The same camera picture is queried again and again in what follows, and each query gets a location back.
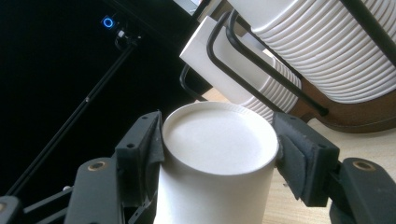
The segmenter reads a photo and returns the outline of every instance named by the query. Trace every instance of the table surface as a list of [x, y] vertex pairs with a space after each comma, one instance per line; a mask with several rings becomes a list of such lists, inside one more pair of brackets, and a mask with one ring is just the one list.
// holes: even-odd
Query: table surface
[[[204, 97], [209, 101], [228, 102], [214, 89], [206, 92]], [[339, 161], [350, 157], [373, 161], [396, 180], [396, 129], [378, 133], [340, 133], [316, 119], [311, 119], [308, 125], [340, 148]], [[286, 181], [275, 169], [262, 223], [331, 223], [330, 204], [331, 200], [327, 207], [306, 207], [294, 198]]]

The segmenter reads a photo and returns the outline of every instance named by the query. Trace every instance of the upside-down cup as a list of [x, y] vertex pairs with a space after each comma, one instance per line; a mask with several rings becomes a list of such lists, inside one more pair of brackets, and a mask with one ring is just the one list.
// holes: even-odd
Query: upside-down cup
[[268, 121], [240, 105], [185, 105], [163, 141], [154, 223], [262, 223], [278, 150]]

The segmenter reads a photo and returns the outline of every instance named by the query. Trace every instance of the black background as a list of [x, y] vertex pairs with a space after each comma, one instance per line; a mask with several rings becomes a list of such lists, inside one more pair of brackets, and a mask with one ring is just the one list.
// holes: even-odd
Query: black background
[[[115, 12], [94, 0], [0, 2], [0, 195], [120, 57], [114, 34], [100, 24]], [[146, 35], [32, 176], [22, 202], [72, 186], [77, 168], [111, 156], [141, 115], [161, 110], [165, 119], [192, 102], [178, 83], [178, 54]], [[204, 91], [200, 81], [190, 82]]]

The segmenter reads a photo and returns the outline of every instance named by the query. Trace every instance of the blue light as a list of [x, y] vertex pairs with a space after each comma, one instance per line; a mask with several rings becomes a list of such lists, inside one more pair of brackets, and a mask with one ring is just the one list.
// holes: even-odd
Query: blue light
[[105, 19], [103, 20], [103, 25], [104, 25], [106, 28], [111, 28], [111, 27], [114, 26], [114, 21], [111, 20], [110, 18], [105, 18]]

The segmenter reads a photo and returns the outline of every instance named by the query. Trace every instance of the paper cup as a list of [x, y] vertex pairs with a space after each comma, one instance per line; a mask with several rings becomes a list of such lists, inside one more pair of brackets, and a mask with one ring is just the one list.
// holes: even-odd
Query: paper cup
[[155, 224], [261, 224], [278, 149], [261, 116], [239, 105], [181, 107], [163, 125]]

